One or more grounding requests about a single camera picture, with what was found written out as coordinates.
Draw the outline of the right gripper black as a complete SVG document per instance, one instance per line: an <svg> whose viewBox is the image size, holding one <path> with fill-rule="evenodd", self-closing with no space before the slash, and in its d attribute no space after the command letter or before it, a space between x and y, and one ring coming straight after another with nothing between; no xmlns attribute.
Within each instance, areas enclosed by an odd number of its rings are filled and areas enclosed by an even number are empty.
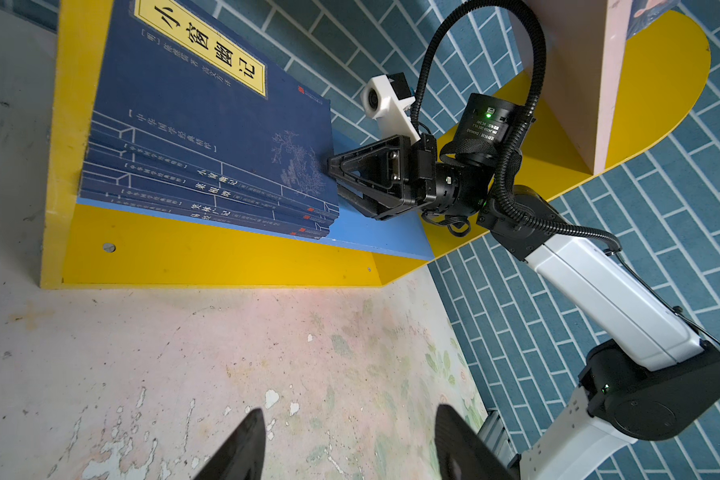
<svg viewBox="0 0 720 480"><path fill-rule="evenodd" d="M367 218L419 212L432 225L468 225L486 196L486 170L438 159L433 136L397 135L331 157L339 195Z"/></svg>

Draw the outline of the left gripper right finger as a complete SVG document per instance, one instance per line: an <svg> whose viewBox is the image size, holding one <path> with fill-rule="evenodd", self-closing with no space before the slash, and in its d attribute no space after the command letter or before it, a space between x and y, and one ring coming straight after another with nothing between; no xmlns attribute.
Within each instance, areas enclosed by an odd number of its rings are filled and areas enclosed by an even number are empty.
<svg viewBox="0 0 720 480"><path fill-rule="evenodd" d="M440 404L437 408L434 441L443 479L513 479L509 470L450 405Z"/></svg>

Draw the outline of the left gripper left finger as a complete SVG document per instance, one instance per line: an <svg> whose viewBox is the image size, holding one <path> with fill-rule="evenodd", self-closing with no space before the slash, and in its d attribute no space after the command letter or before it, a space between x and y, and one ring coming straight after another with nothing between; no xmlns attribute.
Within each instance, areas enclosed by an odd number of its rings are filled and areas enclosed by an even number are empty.
<svg viewBox="0 0 720 480"><path fill-rule="evenodd" d="M195 480L260 480L267 431L260 408L252 409L204 464Z"/></svg>

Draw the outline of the blue book yellow label Yijing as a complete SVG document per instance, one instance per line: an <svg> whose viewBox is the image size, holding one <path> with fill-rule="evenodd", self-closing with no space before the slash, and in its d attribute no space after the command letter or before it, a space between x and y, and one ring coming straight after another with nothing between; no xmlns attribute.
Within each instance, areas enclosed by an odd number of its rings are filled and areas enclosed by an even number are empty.
<svg viewBox="0 0 720 480"><path fill-rule="evenodd" d="M212 223L264 230L319 240L330 231L311 220L292 219L272 210L231 201L221 206L213 200L187 200L141 189L109 185L82 187L79 197L142 210L184 216Z"/></svg>

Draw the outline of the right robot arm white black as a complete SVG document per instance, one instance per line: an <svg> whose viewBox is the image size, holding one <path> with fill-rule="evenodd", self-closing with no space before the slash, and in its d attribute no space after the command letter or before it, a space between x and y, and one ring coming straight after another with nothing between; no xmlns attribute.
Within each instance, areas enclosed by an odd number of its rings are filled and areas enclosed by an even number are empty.
<svg viewBox="0 0 720 480"><path fill-rule="evenodd" d="M443 146L421 124L442 40L480 8L466 1L440 24L415 88L403 74L368 82L363 105L382 139L330 158L327 172L340 196L368 218L417 212L457 237L473 226L487 229L608 333L588 353L565 409L509 463L451 406L440 405L436 413L435 449L445 479L583 479L628 445L677 436L720 399L720 341L651 289L623 259L612 233L567 222L533 189L516 183L547 60L543 29L525 3L502 3L530 38L525 102L472 94Z"/></svg>

